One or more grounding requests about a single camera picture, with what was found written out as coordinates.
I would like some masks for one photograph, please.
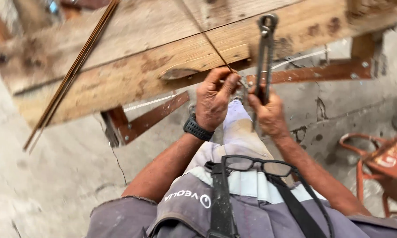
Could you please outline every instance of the bolt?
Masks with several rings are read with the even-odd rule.
[[[351,73],[350,77],[351,77],[351,79],[358,79],[359,78],[359,76],[357,76],[356,73]]]

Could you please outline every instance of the rusty metal bracket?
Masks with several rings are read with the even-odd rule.
[[[105,134],[109,139],[109,146],[113,148],[129,144],[189,100],[188,92],[185,91],[131,122],[122,107],[101,112],[106,124]]]
[[[272,73],[273,84],[306,83],[336,80],[370,80],[378,69],[372,59],[351,59],[330,65],[291,69]],[[247,83],[255,83],[256,75],[246,76]]]

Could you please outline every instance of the dusty floor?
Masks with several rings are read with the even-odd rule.
[[[330,48],[332,57],[347,57],[350,41],[330,44]],[[391,118],[397,112],[397,28],[384,35],[384,53],[387,75],[377,80],[275,86],[284,99],[292,136],[353,192],[356,158],[337,147],[340,136],[347,132],[395,135]],[[316,60],[301,63],[309,66]],[[189,91],[194,99],[194,87]],[[118,197],[126,182],[183,133],[187,106],[130,145],[114,149],[119,168],[98,115],[50,128],[31,156],[23,153],[30,129],[0,81],[0,237],[85,235],[91,209]],[[128,117],[149,109],[129,111]],[[219,131],[215,140],[221,138]],[[280,158],[270,139],[262,139]],[[365,204],[370,204],[375,216],[383,216],[381,194],[376,183],[365,183]]]

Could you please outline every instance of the watch strap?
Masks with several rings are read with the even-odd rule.
[[[209,141],[212,138],[213,134],[215,133],[214,131],[210,132],[201,128],[196,122],[195,113],[191,113],[190,117],[185,122],[184,131],[190,133],[191,135],[203,141]]]

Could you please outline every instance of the rusty wheelbarrow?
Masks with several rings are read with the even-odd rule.
[[[345,143],[349,138],[367,139],[376,147],[376,150],[369,153],[351,146]],[[363,204],[363,180],[376,180],[384,189],[382,203],[385,216],[390,217],[392,214],[397,214],[397,211],[390,211],[388,206],[388,198],[397,201],[397,137],[386,140],[360,133],[349,133],[340,138],[339,144],[361,156],[356,168],[356,189],[359,201]],[[371,174],[363,171],[363,165],[369,168]]]

